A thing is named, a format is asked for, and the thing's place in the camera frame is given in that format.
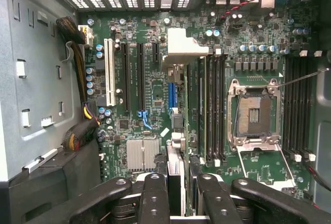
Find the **silver chipset heatsink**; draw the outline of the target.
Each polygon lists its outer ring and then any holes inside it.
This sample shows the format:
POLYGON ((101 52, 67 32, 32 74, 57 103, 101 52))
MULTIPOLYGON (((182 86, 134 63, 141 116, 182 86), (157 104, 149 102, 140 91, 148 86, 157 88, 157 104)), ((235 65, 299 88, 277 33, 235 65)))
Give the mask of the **silver chipset heatsink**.
POLYGON ((159 153, 158 139, 137 139, 126 142, 127 169, 132 172, 152 171, 159 153))

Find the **metal socket cover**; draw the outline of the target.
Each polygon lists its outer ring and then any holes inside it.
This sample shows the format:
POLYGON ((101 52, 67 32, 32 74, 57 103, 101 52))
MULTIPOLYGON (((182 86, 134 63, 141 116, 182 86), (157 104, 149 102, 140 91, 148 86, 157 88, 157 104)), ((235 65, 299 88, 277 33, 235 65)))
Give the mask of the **metal socket cover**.
POLYGON ((278 191, 296 187, 291 169, 278 144, 245 144, 237 147, 237 153, 245 178, 278 191))

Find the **CPU socket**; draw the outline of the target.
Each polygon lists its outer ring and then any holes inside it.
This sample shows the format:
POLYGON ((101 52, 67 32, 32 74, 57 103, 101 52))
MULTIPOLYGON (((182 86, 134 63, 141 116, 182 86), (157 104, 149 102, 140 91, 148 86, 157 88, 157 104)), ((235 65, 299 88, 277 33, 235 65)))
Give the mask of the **CPU socket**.
POLYGON ((230 149, 237 152, 245 144, 280 142, 281 90, 272 85, 275 78, 264 84, 241 84, 231 81, 227 93, 227 138, 230 149))

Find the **black RAM slot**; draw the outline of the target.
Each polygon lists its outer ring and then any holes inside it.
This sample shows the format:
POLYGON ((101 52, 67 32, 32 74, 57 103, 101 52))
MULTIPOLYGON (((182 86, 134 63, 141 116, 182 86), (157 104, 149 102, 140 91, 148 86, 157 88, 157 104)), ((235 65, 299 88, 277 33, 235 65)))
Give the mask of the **black RAM slot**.
POLYGON ((224 67, 225 67, 225 58, 224 56, 222 56, 220 58, 220 120, 221 120, 221 126, 220 126, 220 131, 221 131, 221 140, 220 140, 220 160, 221 160, 221 164, 222 166, 225 166, 227 164, 227 159, 226 159, 226 155, 224 152, 224 146, 225 146, 225 116, 226 114, 224 113, 224 109, 225 109, 225 96, 224 96, 224 85, 225 85, 225 79, 224 79, 224 67))
MULTIPOLYGON (((300 62, 298 61, 298 58, 295 57, 293 58, 293 79, 297 80, 300 77, 300 62)), ((301 162, 301 155, 298 153, 297 149, 296 149, 296 142, 297 142, 297 138, 296 138, 296 130, 297 130, 297 101, 298 101, 298 84, 299 82, 293 82, 292 86, 293 86, 293 93, 292 93, 292 97, 293 97, 293 118, 292 118, 292 132, 291 132, 291 150, 294 153, 294 161, 295 162, 301 162)))
POLYGON ((219 79, 218 79, 218 66, 219 58, 214 58, 214 165, 215 167, 220 167, 220 155, 219 155, 219 79))
POLYGON ((207 164, 212 164, 213 159, 213 58, 210 56, 207 58, 207 94, 208 94, 208 117, 207 117, 207 123, 208 123, 208 134, 207 134, 207 164))
MULTIPOLYGON (((284 59, 285 62, 285 71, 284 71, 284 83, 287 83, 291 80, 291 55, 287 55, 284 59)), ((291 159, 291 152, 289 151, 289 138, 288 138, 288 118, 289 118, 289 104, 288 104, 288 92, 289 85, 284 85, 283 87, 284 93, 284 108, 283 108, 283 142, 282 142, 282 150, 287 160, 291 159)))
MULTIPOLYGON (((307 72, 314 73, 317 72, 319 68, 320 56, 316 57, 313 53, 309 54, 307 58, 307 72)), ((316 90, 317 90, 317 77, 318 75, 312 76, 306 79, 307 82, 307 125, 306 125, 306 135, 307 142, 305 145, 306 150, 309 154, 314 154, 316 157, 316 141, 315 141, 315 109, 316 109, 316 90)))
POLYGON ((299 115, 298 115, 298 134, 297 134, 297 148, 298 153, 302 157, 302 161, 306 159, 306 152, 304 151, 305 146, 305 122, 306 122, 306 84, 307 84, 307 78, 302 79, 300 82, 300 109, 299 109, 299 115))

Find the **black fan housing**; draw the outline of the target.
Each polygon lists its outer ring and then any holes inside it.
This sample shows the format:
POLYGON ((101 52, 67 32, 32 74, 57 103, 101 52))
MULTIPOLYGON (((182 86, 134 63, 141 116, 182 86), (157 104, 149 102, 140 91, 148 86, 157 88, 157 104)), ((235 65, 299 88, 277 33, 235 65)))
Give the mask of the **black fan housing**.
POLYGON ((100 151, 96 141, 62 150, 32 173, 0 182, 0 224, 24 224, 101 184, 100 151))

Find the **blue expansion slot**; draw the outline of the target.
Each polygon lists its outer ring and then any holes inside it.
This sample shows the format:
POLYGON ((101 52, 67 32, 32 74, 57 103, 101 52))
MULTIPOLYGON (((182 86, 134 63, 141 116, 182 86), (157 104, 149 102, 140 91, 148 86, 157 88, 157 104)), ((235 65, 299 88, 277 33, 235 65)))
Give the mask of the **blue expansion slot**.
POLYGON ((169 110, 172 108, 177 108, 177 86, 175 83, 168 83, 168 104, 169 110))

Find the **green Dell motherboard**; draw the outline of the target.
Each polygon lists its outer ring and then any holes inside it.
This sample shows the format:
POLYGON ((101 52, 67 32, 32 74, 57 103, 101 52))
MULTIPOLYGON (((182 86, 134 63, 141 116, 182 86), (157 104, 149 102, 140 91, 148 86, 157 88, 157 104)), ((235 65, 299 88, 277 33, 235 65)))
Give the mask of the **green Dell motherboard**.
MULTIPOLYGON (((140 173, 127 169, 126 142, 137 139, 158 139, 159 153, 164 153, 171 137, 168 104, 168 79, 161 71, 161 58, 167 52, 167 31, 172 27, 185 28, 199 44, 209 48, 209 56, 224 56, 224 96, 230 83, 237 78, 243 84, 258 85, 275 78, 284 81, 285 55, 281 51, 306 51, 310 47, 310 29, 317 14, 312 7, 277 10, 269 20, 239 14, 237 22, 220 26, 213 24, 207 10, 191 13, 174 12, 125 12, 84 13, 83 23, 93 29, 94 47, 85 53, 87 68, 88 106, 100 119, 98 131, 102 160, 100 175, 103 182, 127 176, 135 180, 140 173), (104 39, 114 40, 115 57, 115 106, 106 104, 106 79, 104 66, 104 39), (152 43, 159 43, 160 62, 154 63, 152 43), (130 112, 124 110, 124 70, 121 44, 129 48, 130 63, 130 112), (139 111, 137 44, 144 45, 145 111, 139 111)), ((220 175, 226 182, 243 175, 237 152, 230 149, 227 139, 224 152, 227 164, 207 164, 208 94, 207 58, 196 59, 188 66, 189 87, 189 156, 200 159, 201 169, 220 175)), ((220 65, 219 120, 220 120, 220 65)), ((293 174, 297 198, 304 198, 310 188, 311 176, 301 162, 294 161, 291 150, 293 118, 293 86, 288 92, 288 138, 291 159, 287 163, 293 174)))

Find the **long black expansion slot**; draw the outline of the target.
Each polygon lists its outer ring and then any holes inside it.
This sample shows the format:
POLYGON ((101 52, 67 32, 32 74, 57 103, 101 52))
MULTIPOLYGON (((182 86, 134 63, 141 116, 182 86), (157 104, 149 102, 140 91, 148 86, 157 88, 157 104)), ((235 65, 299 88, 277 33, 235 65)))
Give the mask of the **long black expansion slot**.
POLYGON ((130 63, 129 48, 126 43, 121 44, 122 49, 122 66, 124 70, 124 110, 130 112, 130 63))
POLYGON ((138 77, 138 105, 139 111, 145 111, 145 65, 144 65, 144 45, 137 44, 137 77, 138 77))

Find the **open black PC case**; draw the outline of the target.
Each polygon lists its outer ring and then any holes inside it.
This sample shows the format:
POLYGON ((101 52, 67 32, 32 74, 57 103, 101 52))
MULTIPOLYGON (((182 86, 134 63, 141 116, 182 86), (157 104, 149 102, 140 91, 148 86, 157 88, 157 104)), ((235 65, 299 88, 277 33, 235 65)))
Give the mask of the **open black PC case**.
MULTIPOLYGON (((174 12, 191 13, 207 10, 213 24, 223 26, 237 22, 239 14, 249 17, 260 17, 269 20, 277 10, 312 7, 317 14, 310 29, 310 47, 306 51, 291 52, 289 49, 281 54, 291 57, 304 58, 313 53, 320 56, 319 70, 330 68, 330 71, 321 73, 317 77, 316 109, 315 109, 315 141, 316 157, 306 155, 301 163, 311 176, 310 188, 307 196, 297 198, 293 189, 286 189, 288 194, 296 199, 305 201, 331 214, 331 0, 63 0, 74 9, 74 16, 65 16, 56 20, 57 30, 62 36, 67 60, 73 65, 76 73, 80 97, 80 114, 76 124, 71 126, 62 136, 61 145, 50 156, 40 156, 35 159, 33 169, 23 168, 21 172, 32 173, 45 164, 62 150, 77 152, 92 141, 98 141, 100 119, 88 106, 87 68, 85 53, 91 50, 85 46, 85 37, 78 30, 78 25, 87 25, 82 22, 84 13, 125 13, 125 12, 174 12)), ((135 182, 127 176, 130 183, 135 182)), ((198 215, 194 206, 196 190, 195 183, 189 182, 189 214, 185 217, 172 215, 170 224, 209 224, 208 217, 198 215)), ((50 210, 40 214, 24 224, 70 224, 71 218, 80 213, 88 200, 99 193, 93 189, 63 202, 50 210)))

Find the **white expansion slot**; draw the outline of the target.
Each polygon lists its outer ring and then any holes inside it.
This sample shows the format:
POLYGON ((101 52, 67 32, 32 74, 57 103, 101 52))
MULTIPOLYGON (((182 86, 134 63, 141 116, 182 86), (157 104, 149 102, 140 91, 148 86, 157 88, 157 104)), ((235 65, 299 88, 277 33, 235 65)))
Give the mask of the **white expansion slot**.
POLYGON ((106 79, 106 104, 115 106, 115 57, 114 57, 114 40, 104 39, 104 66, 106 79))

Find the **short black expansion slot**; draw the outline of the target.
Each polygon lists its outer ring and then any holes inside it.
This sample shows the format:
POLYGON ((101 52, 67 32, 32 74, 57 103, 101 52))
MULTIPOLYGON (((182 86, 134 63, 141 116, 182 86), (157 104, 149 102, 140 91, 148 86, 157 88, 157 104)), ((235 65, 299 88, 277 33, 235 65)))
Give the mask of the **short black expansion slot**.
POLYGON ((159 43, 152 43, 152 56, 153 62, 159 63, 160 62, 160 50, 159 50, 159 43))

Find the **thin socket locking lever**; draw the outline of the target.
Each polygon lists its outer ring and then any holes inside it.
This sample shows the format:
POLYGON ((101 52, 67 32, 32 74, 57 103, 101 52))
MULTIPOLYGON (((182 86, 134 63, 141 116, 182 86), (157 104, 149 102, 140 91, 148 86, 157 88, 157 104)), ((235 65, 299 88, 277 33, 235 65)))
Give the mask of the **thin socket locking lever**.
POLYGON ((276 87, 276 88, 284 87, 284 86, 287 86, 289 84, 292 84, 292 83, 295 83, 295 82, 298 82, 298 81, 301 81, 301 80, 304 80, 304 79, 308 79, 308 78, 317 76, 321 73, 325 73, 325 72, 328 72, 328 71, 330 71, 330 68, 324 68, 324 69, 318 70, 317 72, 302 76, 300 78, 297 78, 297 79, 294 79, 294 80, 291 80, 291 81, 288 81, 288 82, 285 82, 285 83, 282 83, 282 84, 279 84, 279 85, 273 84, 272 86, 276 87))

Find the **white power connector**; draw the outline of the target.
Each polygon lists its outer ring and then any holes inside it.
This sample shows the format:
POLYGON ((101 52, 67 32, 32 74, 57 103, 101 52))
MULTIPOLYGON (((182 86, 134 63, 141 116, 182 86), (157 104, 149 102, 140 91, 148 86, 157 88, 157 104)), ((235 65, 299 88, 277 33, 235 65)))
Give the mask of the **white power connector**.
POLYGON ((94 44, 93 29, 88 25, 78 25, 78 30, 84 34, 85 46, 92 49, 94 44))

